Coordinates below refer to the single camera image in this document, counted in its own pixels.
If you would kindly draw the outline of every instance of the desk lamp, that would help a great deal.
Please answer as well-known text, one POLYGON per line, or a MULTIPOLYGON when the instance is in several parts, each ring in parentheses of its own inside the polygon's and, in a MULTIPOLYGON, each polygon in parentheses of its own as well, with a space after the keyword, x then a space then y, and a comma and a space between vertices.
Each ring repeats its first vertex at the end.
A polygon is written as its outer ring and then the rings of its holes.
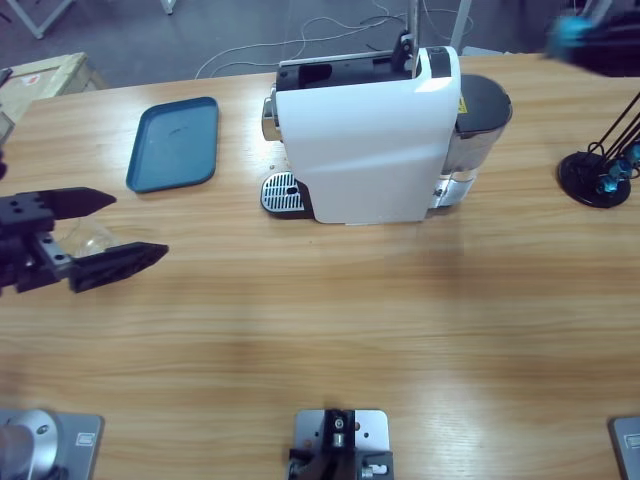
MULTIPOLYGON (((548 53, 601 75, 636 77, 640 75, 639 47, 640 11, 632 10, 600 22, 589 17, 560 18, 548 53)), ((640 176, 640 112, 632 114, 639 99, 640 93, 586 152, 560 162, 558 182, 567 195, 595 208, 615 207, 629 197, 630 180, 640 176), (622 133, 609 140, 622 126, 622 133)))

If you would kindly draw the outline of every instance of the lamp base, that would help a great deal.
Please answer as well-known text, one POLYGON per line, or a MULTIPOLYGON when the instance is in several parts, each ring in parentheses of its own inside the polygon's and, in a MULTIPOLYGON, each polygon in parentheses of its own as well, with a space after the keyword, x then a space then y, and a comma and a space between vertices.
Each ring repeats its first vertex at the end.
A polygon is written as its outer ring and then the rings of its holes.
POLYGON ((603 166, 602 155, 576 152, 558 165, 558 183, 567 195, 580 203, 594 208, 615 207, 629 198, 631 182, 618 183, 618 189, 613 193, 599 193, 600 176, 606 174, 603 166))

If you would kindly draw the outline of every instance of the plastic tray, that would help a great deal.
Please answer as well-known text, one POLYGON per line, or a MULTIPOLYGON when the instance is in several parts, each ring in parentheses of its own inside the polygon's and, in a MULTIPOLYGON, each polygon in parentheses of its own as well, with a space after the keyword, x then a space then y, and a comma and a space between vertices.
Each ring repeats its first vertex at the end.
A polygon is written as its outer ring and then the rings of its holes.
POLYGON ((217 143, 213 98, 151 107, 140 117, 127 187, 146 193, 206 182, 215 172, 217 143))

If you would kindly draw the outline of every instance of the gray floor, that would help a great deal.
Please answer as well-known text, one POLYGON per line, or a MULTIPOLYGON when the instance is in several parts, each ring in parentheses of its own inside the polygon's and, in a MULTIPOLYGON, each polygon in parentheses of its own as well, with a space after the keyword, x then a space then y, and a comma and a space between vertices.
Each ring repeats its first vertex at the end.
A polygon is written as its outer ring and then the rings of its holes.
MULTIPOLYGON (((36 19, 45 18, 57 0, 21 0, 36 19)), ((391 14, 406 11, 406 0, 379 0, 391 14)), ((464 45, 534 52, 544 45, 545 28, 558 13, 561 0, 474 0, 474 28, 464 45)), ((455 0, 428 0, 430 9, 457 9, 455 0)), ((300 38, 302 24, 328 16, 348 25, 384 12, 371 0, 178 0, 173 15, 164 13, 159 0, 76 0, 47 33, 36 40, 14 12, 0 1, 0 67, 84 51, 114 87, 193 78, 200 65, 213 55, 242 45, 275 43, 300 38)), ((450 34, 455 15, 433 12, 443 34, 450 34)), ((401 23, 386 24, 348 37, 309 43, 302 57, 387 49, 393 45, 401 23)), ((345 33, 326 20, 306 30, 308 38, 345 33)), ((447 44, 426 22, 425 45, 447 44)), ((276 63, 294 55, 300 44, 260 47, 219 58, 203 72, 229 62, 276 63)), ((235 65, 217 76, 256 73, 275 67, 235 65)))

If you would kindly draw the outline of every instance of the white coffee machine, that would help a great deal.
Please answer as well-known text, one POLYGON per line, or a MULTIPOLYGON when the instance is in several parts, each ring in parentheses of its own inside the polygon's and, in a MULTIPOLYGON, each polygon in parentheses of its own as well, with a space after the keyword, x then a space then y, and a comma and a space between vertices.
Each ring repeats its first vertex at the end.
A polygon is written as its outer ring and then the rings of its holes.
POLYGON ((284 143, 291 171, 264 182, 268 212, 417 222, 465 197, 511 103, 492 80, 461 75, 453 48, 418 48, 418 5, 392 51, 280 64, 262 128, 284 143))

